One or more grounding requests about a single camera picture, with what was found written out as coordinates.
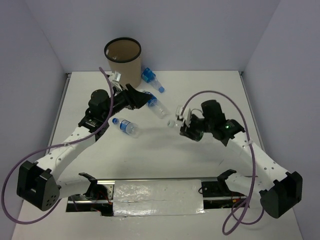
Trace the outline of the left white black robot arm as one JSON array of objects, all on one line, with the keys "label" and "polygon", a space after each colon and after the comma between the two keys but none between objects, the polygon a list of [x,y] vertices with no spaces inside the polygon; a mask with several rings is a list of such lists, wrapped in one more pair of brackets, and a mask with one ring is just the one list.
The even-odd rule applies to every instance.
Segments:
[{"label": "left white black robot arm", "polygon": [[16,193],[19,197],[47,211],[60,199],[81,194],[93,199],[98,194],[98,181],[85,172],[62,179],[60,176],[84,150],[95,144],[109,128],[108,119],[121,110],[140,109],[151,95],[126,85],[116,94],[95,90],[85,116],[68,138],[35,162],[25,161],[18,171]]}]

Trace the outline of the green label clear bottle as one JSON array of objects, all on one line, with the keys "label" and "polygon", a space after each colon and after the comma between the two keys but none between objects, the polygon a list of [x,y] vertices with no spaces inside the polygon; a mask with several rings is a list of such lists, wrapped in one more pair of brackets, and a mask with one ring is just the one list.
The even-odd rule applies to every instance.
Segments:
[{"label": "green label clear bottle", "polygon": [[167,126],[169,128],[181,128],[183,125],[183,123],[181,121],[178,121],[178,120],[169,120],[167,122]]}]

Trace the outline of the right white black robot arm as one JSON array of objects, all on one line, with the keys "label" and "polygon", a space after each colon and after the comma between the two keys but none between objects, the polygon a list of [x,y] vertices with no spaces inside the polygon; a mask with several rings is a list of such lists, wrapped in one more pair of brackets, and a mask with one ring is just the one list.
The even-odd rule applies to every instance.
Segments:
[{"label": "right white black robot arm", "polygon": [[249,140],[245,128],[234,119],[226,119],[216,100],[203,102],[201,108],[202,117],[199,118],[189,108],[177,107],[175,116],[180,135],[198,142],[205,133],[210,133],[235,153],[238,160],[255,169],[252,177],[233,169],[220,174],[217,190],[221,195],[228,196],[231,192],[248,195],[255,180],[251,199],[275,219],[301,201],[303,178],[297,171],[289,172]]}]

